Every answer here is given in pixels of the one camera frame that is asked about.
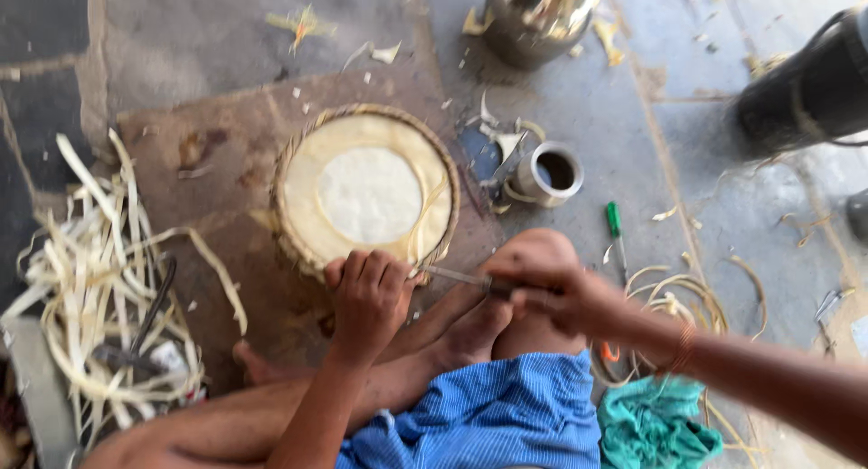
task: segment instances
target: teal cloth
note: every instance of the teal cloth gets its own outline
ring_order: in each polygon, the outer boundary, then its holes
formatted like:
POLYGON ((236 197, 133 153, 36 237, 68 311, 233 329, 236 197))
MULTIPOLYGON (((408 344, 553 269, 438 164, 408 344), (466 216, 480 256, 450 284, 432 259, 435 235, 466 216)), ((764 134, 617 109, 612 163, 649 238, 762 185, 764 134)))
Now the teal cloth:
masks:
POLYGON ((603 469, 700 469, 723 451, 721 434, 690 421, 705 386, 672 376, 649 376, 603 396, 603 469))

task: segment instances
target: woven drum rim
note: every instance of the woven drum rim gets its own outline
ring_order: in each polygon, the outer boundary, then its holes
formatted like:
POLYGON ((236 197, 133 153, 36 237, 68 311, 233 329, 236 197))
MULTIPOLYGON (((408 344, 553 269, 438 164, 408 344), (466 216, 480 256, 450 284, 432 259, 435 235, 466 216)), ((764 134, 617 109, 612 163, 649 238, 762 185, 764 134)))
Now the woven drum rim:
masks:
POLYGON ((313 131, 333 120, 342 117, 353 115, 379 115, 388 117, 400 122, 408 124, 417 131, 421 132, 425 139, 430 143, 434 150, 440 156, 440 160, 446 166, 446 172, 449 176, 449 184, 452 193, 452 207, 450 209, 449 221, 446 224, 446 231, 443 237, 438 242, 438 245, 420 262, 418 265, 429 266, 435 263, 449 248, 452 241, 452 236, 455 234, 456 226, 458 225, 458 210, 461 208, 461 183, 458 180, 458 169, 446 146, 437 137, 427 125, 418 118, 403 109, 398 109, 382 104, 375 103, 354 103, 344 105, 338 108, 329 108, 323 110, 316 120, 310 121, 305 125, 305 128, 296 136, 290 138, 287 146, 278 157, 277 170, 274 173, 274 182, 272 183, 272 206, 278 215, 280 230, 277 232, 277 240, 280 248, 289 256, 298 270, 303 274, 315 276, 320 282, 325 282, 326 278, 323 275, 323 268, 327 262, 317 253, 313 252, 309 246, 301 240, 298 233, 293 228, 289 221, 287 211, 287 198, 283 193, 283 183, 286 182, 289 164, 295 156, 295 152, 305 142, 305 138, 313 131))

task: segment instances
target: drum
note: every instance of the drum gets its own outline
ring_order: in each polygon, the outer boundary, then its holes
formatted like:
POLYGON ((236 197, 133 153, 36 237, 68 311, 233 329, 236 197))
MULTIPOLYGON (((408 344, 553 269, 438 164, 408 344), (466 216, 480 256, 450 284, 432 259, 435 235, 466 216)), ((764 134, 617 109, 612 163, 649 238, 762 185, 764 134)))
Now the drum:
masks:
POLYGON ((274 179, 280 246, 320 281, 326 264, 353 249, 432 264, 458 223, 455 164, 434 132, 396 108, 324 111, 289 142, 274 179))

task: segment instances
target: bracelet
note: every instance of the bracelet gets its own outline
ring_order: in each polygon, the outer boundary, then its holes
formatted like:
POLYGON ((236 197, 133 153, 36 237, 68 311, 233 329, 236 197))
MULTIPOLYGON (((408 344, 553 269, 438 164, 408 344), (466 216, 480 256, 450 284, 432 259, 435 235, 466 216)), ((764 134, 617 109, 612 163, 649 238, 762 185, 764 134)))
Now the bracelet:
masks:
POLYGON ((678 339, 678 347, 675 350, 675 357, 672 362, 666 367, 657 369, 656 375, 665 375, 667 373, 676 373, 681 368, 686 366, 693 357, 693 340, 696 332, 696 326, 689 321, 681 323, 681 336, 678 339))

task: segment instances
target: brown mat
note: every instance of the brown mat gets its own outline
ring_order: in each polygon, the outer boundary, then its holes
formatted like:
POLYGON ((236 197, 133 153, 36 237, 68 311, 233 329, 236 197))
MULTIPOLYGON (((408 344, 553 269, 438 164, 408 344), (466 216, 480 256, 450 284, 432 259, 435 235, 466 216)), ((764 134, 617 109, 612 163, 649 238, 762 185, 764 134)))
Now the brown mat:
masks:
MULTIPOLYGON (((250 321, 245 338, 271 361, 316 366, 327 347, 324 332, 331 327, 329 294, 292 270, 270 230, 249 213, 268 208, 278 152, 321 110, 359 102, 388 104, 410 112, 445 142, 461 175, 462 207, 449 255, 440 265, 470 271, 504 240, 480 200, 478 184, 467 175, 450 116, 440 108, 438 84, 412 62, 370 72, 370 84, 363 82, 363 71, 316 75, 118 117, 155 233, 178 226, 200 231, 240 285, 250 321), (300 98, 292 96, 293 88, 301 89, 300 98), (304 103, 311 105, 307 115, 304 103), (192 133, 198 133, 203 146, 191 149, 185 143, 192 133), (208 172, 179 179, 182 159, 208 172)), ((182 239, 167 242, 164 249, 178 258, 174 289, 182 308, 193 300, 198 305, 185 315, 202 347, 212 393, 240 388, 242 372, 231 355, 240 334, 217 276, 182 239)), ((411 311, 428 308, 449 286, 449 281, 435 279, 419 288, 411 311)))

